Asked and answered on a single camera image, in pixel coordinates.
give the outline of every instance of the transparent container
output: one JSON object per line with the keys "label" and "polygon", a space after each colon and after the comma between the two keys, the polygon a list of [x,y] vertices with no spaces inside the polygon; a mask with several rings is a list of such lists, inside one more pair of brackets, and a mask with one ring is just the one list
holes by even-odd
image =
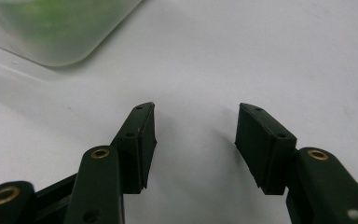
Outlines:
{"label": "transparent container", "polygon": [[141,0],[0,0],[0,48],[47,66],[89,55]]}

